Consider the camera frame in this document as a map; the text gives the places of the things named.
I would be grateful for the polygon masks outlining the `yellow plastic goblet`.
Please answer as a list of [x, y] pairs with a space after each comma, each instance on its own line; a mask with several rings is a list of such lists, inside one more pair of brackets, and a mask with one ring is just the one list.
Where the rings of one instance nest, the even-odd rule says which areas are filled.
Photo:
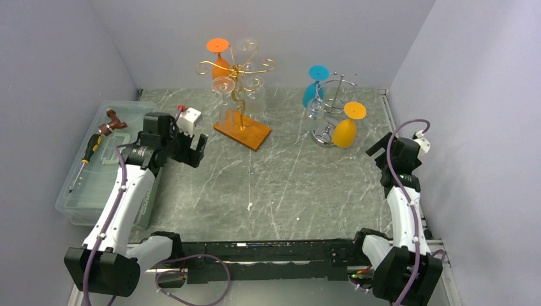
[[348, 102], [343, 110], [347, 118], [336, 126], [332, 141], [337, 147], [347, 148], [353, 144], [357, 134], [355, 121], [363, 119], [367, 114], [367, 110], [362, 103], [357, 101]]

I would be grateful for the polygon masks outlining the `gold wire glass rack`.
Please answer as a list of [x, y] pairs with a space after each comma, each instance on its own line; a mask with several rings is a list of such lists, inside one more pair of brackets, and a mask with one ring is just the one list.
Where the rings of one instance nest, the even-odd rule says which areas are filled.
[[[246, 112], [246, 100], [244, 95], [243, 83], [244, 79], [249, 75], [261, 75], [263, 73], [270, 72], [275, 67], [275, 62], [272, 59], [262, 60], [263, 70], [254, 71], [242, 71], [241, 67], [237, 64], [233, 52], [233, 47], [229, 43], [230, 47], [227, 51], [222, 53], [222, 57], [226, 59], [231, 68], [228, 77], [235, 81], [235, 89], [230, 98], [236, 102], [235, 114], [235, 128], [231, 132], [222, 132], [219, 129], [218, 121], [214, 124], [214, 130], [228, 137], [229, 139], [249, 148], [256, 152], [262, 146], [264, 141], [270, 135], [272, 129], [255, 119], [252, 119]], [[196, 66], [196, 72], [199, 75], [205, 75], [208, 72], [212, 75], [212, 65], [214, 61], [202, 61]]]

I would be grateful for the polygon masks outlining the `clear pink tinted glass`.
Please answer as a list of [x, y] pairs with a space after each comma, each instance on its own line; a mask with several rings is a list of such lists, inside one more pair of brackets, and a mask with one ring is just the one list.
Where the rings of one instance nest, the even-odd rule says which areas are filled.
[[227, 76], [219, 76], [211, 83], [211, 89], [220, 94], [222, 97], [222, 105], [219, 113], [219, 129], [222, 132], [231, 132], [235, 128], [236, 102], [229, 97], [235, 89], [235, 81]]

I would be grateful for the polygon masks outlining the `clear small glass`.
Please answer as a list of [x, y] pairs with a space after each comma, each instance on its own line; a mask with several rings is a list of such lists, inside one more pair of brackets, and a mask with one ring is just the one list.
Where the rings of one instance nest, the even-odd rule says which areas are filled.
[[266, 109], [265, 81], [260, 75], [249, 75], [244, 79], [243, 88], [246, 100], [246, 112], [260, 115]]

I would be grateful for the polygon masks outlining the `clear plastic storage box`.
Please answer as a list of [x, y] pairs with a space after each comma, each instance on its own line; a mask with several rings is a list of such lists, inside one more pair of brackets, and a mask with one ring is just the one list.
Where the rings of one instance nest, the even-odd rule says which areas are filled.
[[[103, 137], [93, 154], [90, 163], [79, 172], [81, 159], [90, 137], [98, 132], [98, 127], [111, 119], [107, 110], [113, 110], [127, 128], [115, 130]], [[120, 144], [132, 143], [143, 128], [144, 115], [158, 111], [158, 106], [150, 101], [104, 101], [98, 108], [83, 142], [81, 143], [70, 172], [66, 177], [55, 208], [76, 226], [94, 226], [113, 190], [119, 159], [114, 148]]]

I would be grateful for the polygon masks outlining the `chrome wire glass rack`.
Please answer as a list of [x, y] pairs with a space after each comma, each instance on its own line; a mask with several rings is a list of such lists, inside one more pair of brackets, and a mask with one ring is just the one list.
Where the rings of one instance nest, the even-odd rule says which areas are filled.
[[308, 131], [317, 145], [325, 148], [335, 147], [332, 141], [336, 126], [347, 116], [344, 113], [344, 106], [350, 101], [358, 101], [357, 84], [348, 80], [342, 73], [334, 72], [329, 79], [322, 82], [324, 98], [323, 120], [314, 131]]

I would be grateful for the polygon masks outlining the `clear tall glass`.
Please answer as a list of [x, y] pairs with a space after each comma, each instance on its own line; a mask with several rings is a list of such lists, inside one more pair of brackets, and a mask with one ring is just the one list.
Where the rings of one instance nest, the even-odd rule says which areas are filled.
[[304, 124], [308, 131], [314, 131], [323, 120], [324, 104], [320, 99], [311, 99], [305, 107]]

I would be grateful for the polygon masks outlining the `orange plastic goblet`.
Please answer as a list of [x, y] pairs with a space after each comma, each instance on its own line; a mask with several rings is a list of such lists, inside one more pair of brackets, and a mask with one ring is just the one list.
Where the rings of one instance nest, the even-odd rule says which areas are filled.
[[207, 50], [217, 55], [217, 59], [212, 65], [213, 80], [218, 77], [227, 77], [230, 74], [231, 65], [222, 57], [222, 53], [227, 51], [229, 47], [229, 42], [224, 38], [213, 38], [206, 44]]

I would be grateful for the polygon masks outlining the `blue plastic goblet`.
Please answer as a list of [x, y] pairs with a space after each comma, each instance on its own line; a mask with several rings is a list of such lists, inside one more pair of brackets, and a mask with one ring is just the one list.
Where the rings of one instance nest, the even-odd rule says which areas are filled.
[[302, 104], [304, 107], [307, 107], [308, 103], [312, 99], [324, 98], [325, 94], [322, 82], [328, 79], [330, 73], [327, 67], [322, 65], [315, 65], [309, 68], [308, 75], [313, 79], [313, 83], [309, 84], [304, 91], [302, 99]]

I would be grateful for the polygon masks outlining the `clear wine glass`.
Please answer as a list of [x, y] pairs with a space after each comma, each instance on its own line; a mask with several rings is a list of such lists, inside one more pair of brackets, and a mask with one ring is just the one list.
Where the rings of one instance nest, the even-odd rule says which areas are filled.
[[255, 64], [253, 62], [253, 56], [257, 53], [258, 44], [254, 38], [246, 37], [237, 41], [236, 47], [238, 50], [238, 57], [236, 58], [237, 64], [241, 67], [242, 71], [254, 71]]

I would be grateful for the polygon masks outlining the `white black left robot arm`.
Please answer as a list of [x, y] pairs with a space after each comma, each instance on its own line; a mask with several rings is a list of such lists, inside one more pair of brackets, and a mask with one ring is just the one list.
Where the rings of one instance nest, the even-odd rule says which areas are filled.
[[191, 146], [202, 113], [180, 108], [176, 116], [150, 112], [133, 143], [115, 148], [119, 158], [117, 177], [108, 201], [90, 234], [80, 247], [70, 247], [64, 256], [76, 287], [89, 299], [90, 293], [127, 297], [146, 270], [158, 263], [178, 266], [183, 259], [181, 238], [166, 231], [153, 233], [130, 249], [133, 223], [160, 170], [169, 160], [197, 168], [204, 157], [207, 136], [201, 134]]

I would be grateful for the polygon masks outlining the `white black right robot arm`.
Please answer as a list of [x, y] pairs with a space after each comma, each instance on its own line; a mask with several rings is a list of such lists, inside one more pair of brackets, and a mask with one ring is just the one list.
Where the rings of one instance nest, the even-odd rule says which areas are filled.
[[372, 293], [400, 305], [427, 305], [443, 270], [423, 232], [420, 211], [420, 181], [413, 171], [430, 143], [422, 131], [412, 138], [387, 133], [367, 149], [381, 171], [380, 184], [390, 207], [392, 238], [371, 229], [355, 236], [352, 258], [360, 265], [370, 263], [373, 276], [366, 280]]

